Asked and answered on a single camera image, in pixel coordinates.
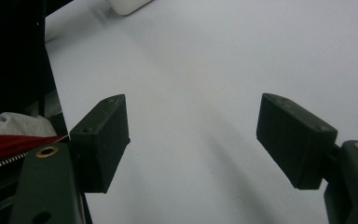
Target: red cloth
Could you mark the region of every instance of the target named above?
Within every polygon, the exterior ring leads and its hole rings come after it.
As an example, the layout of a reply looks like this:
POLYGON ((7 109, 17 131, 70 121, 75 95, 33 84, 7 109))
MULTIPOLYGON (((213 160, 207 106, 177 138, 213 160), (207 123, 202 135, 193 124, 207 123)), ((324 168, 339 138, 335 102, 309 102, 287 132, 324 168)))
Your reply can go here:
POLYGON ((0 160, 26 152, 35 147, 56 142, 62 138, 63 136, 0 135, 0 160))

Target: white table surface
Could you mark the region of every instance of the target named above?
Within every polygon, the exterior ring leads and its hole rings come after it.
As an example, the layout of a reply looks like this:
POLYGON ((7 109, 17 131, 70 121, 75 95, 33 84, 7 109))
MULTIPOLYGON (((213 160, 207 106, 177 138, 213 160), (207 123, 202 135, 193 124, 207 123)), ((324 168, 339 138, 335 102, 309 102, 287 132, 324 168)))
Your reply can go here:
POLYGON ((358 1, 156 0, 119 17, 75 0, 47 20, 68 129, 125 93, 131 143, 94 223, 327 223, 255 138, 263 92, 358 139, 358 1))

